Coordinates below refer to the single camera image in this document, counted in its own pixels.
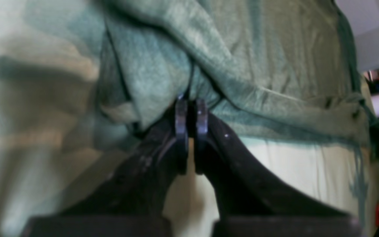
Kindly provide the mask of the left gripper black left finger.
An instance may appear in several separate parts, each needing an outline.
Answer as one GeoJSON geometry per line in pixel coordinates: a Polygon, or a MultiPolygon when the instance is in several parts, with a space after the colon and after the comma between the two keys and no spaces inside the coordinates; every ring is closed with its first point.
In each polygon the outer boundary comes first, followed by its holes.
{"type": "Polygon", "coordinates": [[[187,171],[188,102],[179,99],[88,197],[59,214],[31,218],[23,237],[171,237],[162,216],[170,185],[187,171]]]}

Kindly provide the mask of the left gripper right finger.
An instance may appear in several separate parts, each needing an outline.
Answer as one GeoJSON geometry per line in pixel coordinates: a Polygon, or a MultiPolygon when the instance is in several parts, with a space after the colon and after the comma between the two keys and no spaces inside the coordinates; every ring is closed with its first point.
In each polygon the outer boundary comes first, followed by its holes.
{"type": "Polygon", "coordinates": [[[358,220],[283,182],[202,100],[194,102],[194,162],[215,190],[213,237],[359,237],[358,220]]]}

